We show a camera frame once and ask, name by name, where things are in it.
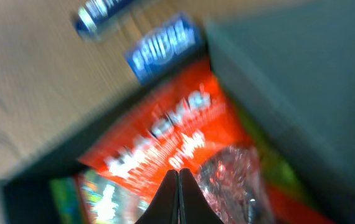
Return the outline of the red snack bag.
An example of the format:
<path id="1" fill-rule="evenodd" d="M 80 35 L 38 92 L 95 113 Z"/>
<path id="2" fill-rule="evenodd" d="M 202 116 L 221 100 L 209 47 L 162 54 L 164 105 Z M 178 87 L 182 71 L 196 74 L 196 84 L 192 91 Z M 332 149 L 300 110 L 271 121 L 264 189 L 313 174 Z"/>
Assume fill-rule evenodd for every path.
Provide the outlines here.
<path id="1" fill-rule="evenodd" d="M 223 223 L 328 223 L 263 179 L 235 107 L 200 60 L 149 92 L 80 162 L 149 204 L 167 171 L 188 168 Z"/>

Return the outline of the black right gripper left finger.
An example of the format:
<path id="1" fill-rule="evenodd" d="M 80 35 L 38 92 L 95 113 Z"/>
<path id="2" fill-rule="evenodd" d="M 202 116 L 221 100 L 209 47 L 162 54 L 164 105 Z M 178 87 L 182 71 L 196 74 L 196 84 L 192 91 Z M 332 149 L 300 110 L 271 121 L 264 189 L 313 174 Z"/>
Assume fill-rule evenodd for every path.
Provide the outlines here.
<path id="1" fill-rule="evenodd" d="M 179 174 L 167 171 L 147 210 L 135 224 L 178 224 Z"/>

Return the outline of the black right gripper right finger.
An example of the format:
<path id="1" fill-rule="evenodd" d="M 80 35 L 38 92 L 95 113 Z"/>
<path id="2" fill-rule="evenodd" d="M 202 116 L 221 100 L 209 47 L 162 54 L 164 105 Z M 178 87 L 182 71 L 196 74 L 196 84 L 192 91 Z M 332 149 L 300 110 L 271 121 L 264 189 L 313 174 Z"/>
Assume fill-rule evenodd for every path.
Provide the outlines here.
<path id="1" fill-rule="evenodd" d="M 224 224 L 203 196 L 192 172 L 179 171 L 179 213 L 182 224 Z"/>

